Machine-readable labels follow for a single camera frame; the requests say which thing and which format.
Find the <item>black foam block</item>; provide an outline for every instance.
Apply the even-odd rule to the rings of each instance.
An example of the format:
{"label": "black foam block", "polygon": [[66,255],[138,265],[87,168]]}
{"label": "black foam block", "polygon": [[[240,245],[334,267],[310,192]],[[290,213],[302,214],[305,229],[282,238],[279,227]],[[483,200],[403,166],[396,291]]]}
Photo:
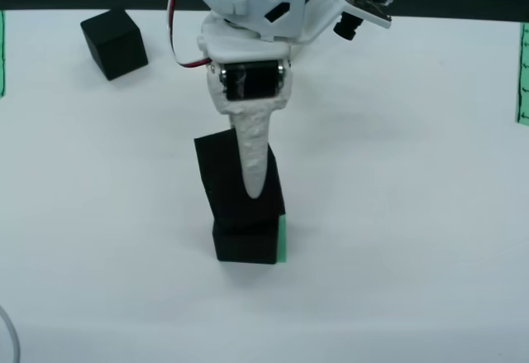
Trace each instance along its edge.
{"label": "black foam block", "polygon": [[108,80],[149,64],[138,26],[124,10],[111,10],[81,23],[93,59]]}
{"label": "black foam block", "polygon": [[244,228],[285,214],[274,153],[268,151],[263,192],[252,199],[242,179],[235,129],[195,140],[198,165],[215,221],[222,228]]}
{"label": "black foam block", "polygon": [[275,264],[278,259],[279,218],[246,228],[213,225],[213,241],[219,261]]}

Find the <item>white tabletop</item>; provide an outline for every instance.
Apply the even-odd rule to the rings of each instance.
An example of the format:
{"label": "white tabletop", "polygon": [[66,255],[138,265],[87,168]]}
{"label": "white tabletop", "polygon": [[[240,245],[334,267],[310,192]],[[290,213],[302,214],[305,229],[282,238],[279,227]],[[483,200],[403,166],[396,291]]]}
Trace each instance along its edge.
{"label": "white tabletop", "polygon": [[[7,14],[0,304],[23,363],[527,363],[518,24],[396,18],[298,55],[270,136],[288,262],[267,266],[215,258],[204,70],[173,62],[163,12],[130,12],[150,64],[109,83],[97,13]],[[204,16],[178,14],[186,48]]]}

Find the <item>green tape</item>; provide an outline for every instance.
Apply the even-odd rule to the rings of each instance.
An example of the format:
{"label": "green tape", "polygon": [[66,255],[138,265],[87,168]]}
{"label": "green tape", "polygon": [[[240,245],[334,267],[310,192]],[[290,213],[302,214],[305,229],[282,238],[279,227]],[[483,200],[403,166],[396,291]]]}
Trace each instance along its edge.
{"label": "green tape", "polygon": [[6,13],[0,11],[0,97],[6,92]]}
{"label": "green tape", "polygon": [[517,120],[529,126],[529,24],[522,23],[520,39],[520,76],[518,80]]}
{"label": "green tape", "polygon": [[279,218],[278,262],[287,262],[287,216]]}

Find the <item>robot end effector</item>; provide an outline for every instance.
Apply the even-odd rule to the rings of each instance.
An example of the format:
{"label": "robot end effector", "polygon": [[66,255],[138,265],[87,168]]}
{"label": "robot end effector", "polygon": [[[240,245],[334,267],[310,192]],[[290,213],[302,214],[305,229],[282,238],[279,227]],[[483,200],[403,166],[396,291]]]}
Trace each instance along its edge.
{"label": "robot end effector", "polygon": [[[258,198],[267,173],[269,119],[291,93],[290,46],[310,44],[340,15],[334,31],[347,40],[363,20],[389,28],[391,17],[381,7],[393,0],[203,1],[212,9],[198,39],[205,58],[179,63],[187,68],[210,64],[210,94],[236,129],[246,192]],[[175,2],[168,5],[171,46]]]}

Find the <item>white cable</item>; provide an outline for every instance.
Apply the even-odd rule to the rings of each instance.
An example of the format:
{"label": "white cable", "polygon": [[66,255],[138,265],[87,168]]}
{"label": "white cable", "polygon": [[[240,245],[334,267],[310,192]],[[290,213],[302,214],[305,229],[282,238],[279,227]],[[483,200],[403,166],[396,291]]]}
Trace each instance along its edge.
{"label": "white cable", "polygon": [[13,344],[13,363],[20,363],[20,341],[18,339],[18,334],[13,322],[7,315],[7,312],[0,305],[0,318],[6,323],[7,331],[11,337],[11,342]]}
{"label": "white cable", "polygon": [[167,32],[168,32],[168,38],[169,38],[169,46],[171,48],[171,52],[173,53],[173,57],[176,60],[177,63],[182,65],[184,68],[196,68],[201,65],[208,64],[210,59],[200,59],[195,60],[191,62],[183,62],[180,61],[176,55],[176,50],[174,49],[174,40],[173,40],[173,23],[174,23],[174,11],[176,9],[173,8],[174,4],[176,3],[176,0],[168,0],[167,2]]}

